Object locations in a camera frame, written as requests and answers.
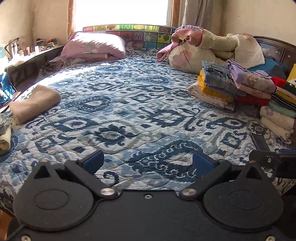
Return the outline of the beige pink knit sweater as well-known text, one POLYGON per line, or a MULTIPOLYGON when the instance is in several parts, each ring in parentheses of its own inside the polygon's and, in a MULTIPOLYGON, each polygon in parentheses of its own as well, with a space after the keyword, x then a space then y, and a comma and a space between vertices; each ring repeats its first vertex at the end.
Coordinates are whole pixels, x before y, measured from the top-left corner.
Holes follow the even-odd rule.
POLYGON ((57 90, 37 85, 26 100, 11 102, 10 110, 16 123, 21 125, 52 108, 61 99, 57 90))

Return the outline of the rolled white floral garment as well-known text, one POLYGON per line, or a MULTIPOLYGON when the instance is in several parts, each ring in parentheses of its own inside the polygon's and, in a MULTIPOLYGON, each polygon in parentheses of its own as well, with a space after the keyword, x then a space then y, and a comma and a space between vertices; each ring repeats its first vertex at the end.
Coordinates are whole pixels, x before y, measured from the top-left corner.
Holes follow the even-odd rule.
POLYGON ((295 119, 278 113, 269 106, 261 107, 260 123, 282 141, 287 141, 294 133, 295 119))

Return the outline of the striped folded garment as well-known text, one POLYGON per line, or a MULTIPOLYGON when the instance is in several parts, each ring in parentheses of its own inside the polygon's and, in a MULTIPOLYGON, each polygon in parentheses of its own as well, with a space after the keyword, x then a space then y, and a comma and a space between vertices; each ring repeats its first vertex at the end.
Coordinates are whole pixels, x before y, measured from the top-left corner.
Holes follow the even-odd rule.
POLYGON ((290 93, 288 90, 285 90, 281 87, 277 87, 276 91, 271 94, 271 98, 284 106, 285 108, 295 110, 296 109, 296 99, 295 95, 290 93))

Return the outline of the folded red garment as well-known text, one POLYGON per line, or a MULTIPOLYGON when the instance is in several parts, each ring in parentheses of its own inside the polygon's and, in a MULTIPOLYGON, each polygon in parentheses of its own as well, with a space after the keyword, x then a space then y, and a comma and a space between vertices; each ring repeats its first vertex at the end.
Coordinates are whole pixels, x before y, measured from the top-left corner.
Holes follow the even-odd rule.
POLYGON ((275 87, 275 90, 273 92, 263 92, 262 90, 246 86, 246 88, 248 89, 248 91, 246 92, 246 96, 237 96, 235 98, 235 101, 242 104, 267 106, 272 99, 272 96, 281 93, 281 90, 284 90, 286 85, 289 84, 287 81, 278 77, 272 77, 271 81, 274 83, 275 87))

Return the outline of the blue white patterned quilt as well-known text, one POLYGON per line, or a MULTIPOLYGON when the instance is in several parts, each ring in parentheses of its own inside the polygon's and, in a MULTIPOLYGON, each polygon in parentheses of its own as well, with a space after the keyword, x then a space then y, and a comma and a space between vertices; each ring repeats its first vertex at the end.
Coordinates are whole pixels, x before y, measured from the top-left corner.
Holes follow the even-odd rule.
POLYGON ((55 107, 13 131, 1 156, 1 208, 42 160, 64 163, 104 153, 97 178, 121 189, 174 189, 197 177, 192 155, 244 165, 263 135, 271 150, 290 149, 252 106, 220 109, 189 95, 196 75, 157 62, 156 49, 129 49, 125 59, 66 67, 41 81, 60 92, 55 107))

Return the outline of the folded cream blanket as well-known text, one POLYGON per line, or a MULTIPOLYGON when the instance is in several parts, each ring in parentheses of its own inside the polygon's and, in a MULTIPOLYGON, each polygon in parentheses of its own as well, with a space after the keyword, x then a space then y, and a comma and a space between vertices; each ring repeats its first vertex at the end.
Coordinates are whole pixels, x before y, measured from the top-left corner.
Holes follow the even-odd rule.
POLYGON ((232 102, 227 101, 224 98, 221 97, 215 97, 208 94, 205 94, 201 91, 201 86, 199 85, 199 82, 195 82, 188 88, 188 93, 194 97, 199 98, 200 100, 209 103, 211 105, 214 105, 216 107, 227 109, 230 111, 234 111, 235 104, 232 102))

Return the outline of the folded purple garment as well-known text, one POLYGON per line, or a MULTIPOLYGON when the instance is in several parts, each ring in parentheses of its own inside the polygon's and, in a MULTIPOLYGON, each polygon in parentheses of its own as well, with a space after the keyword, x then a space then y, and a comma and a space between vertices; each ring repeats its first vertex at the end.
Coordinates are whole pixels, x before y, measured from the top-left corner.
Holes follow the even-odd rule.
POLYGON ((232 60, 228 60, 228 67, 239 90, 263 99, 271 99, 276 91, 274 82, 265 72, 249 71, 232 60))

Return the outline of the yellow cartoon pillow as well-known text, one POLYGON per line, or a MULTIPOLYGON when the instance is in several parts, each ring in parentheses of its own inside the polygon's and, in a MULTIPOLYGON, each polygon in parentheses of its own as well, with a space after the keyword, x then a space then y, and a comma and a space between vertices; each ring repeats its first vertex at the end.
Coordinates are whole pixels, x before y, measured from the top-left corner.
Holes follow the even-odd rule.
POLYGON ((287 78, 287 82, 296 85, 296 64, 293 65, 293 68, 287 78))

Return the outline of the folded denim jeans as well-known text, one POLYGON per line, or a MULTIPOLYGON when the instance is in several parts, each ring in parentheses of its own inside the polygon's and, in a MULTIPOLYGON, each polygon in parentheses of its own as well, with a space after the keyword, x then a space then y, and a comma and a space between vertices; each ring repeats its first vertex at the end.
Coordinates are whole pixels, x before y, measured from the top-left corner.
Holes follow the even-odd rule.
POLYGON ((235 96, 234 99, 237 96, 246 96, 246 92, 236 87, 228 66, 221 66, 203 60, 202 67, 205 74, 205 84, 208 87, 218 87, 232 93, 235 96))

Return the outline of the folded yellow garment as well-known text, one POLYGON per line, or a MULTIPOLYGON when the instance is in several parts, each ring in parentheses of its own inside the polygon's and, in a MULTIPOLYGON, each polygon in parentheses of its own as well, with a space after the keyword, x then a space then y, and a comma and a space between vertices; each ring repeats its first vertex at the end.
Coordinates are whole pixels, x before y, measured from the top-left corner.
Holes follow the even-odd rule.
POLYGON ((200 85, 201 91, 204 94, 207 94, 209 96, 212 97, 217 97, 217 98, 222 98, 227 100, 228 102, 233 102, 234 101, 234 95, 232 93, 228 93, 227 91, 220 89, 218 87, 208 87, 205 84, 205 74, 204 74, 204 70, 200 71, 200 74, 197 78, 198 83, 200 85))

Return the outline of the pink pillow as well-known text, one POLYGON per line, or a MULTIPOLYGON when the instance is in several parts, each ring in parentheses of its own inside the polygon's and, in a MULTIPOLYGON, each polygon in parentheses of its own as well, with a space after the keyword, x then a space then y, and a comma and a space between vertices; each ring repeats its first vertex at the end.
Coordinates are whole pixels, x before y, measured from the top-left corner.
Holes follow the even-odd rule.
POLYGON ((117 35, 77 32, 64 46, 61 57, 86 61, 120 60, 125 58, 125 42, 117 35))

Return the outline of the cluttered dark side desk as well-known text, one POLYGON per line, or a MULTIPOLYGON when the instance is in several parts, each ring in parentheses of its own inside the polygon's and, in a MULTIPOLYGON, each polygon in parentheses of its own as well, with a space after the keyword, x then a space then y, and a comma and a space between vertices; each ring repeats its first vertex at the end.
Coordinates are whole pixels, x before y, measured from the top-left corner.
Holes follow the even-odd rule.
POLYGON ((29 56, 23 56, 18 61, 10 61, 4 68, 17 91, 24 92, 38 82, 39 72, 46 63, 58 57, 64 45, 41 51, 29 56))

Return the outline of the cream pink floral duvet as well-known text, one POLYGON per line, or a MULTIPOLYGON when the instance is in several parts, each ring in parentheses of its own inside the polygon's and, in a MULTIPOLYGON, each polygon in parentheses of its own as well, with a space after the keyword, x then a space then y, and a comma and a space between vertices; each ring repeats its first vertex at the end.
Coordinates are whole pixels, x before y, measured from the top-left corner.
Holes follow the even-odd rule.
POLYGON ((246 33, 221 37, 199 26, 183 25, 171 36, 171 44, 158 51, 158 62, 169 59, 178 70, 199 73, 202 61, 226 66, 233 60, 248 69, 265 63, 262 48, 246 33))

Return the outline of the colourful alphabet headboard mat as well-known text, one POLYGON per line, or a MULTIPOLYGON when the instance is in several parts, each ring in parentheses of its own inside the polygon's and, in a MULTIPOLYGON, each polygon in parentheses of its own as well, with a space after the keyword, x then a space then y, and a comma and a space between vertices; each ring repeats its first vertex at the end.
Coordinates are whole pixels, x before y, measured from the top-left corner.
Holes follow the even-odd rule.
POLYGON ((113 34, 121 37, 128 48, 162 49, 171 43, 174 27, 158 25, 95 25, 83 27, 83 32, 113 34))

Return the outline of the beige window curtain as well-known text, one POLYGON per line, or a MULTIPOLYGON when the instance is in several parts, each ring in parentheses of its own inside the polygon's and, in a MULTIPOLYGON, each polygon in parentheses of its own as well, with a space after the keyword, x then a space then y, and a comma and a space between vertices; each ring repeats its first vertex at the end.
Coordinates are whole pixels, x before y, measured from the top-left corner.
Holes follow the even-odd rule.
POLYGON ((227 1, 169 1, 167 23, 171 27, 193 25, 223 35, 227 1))

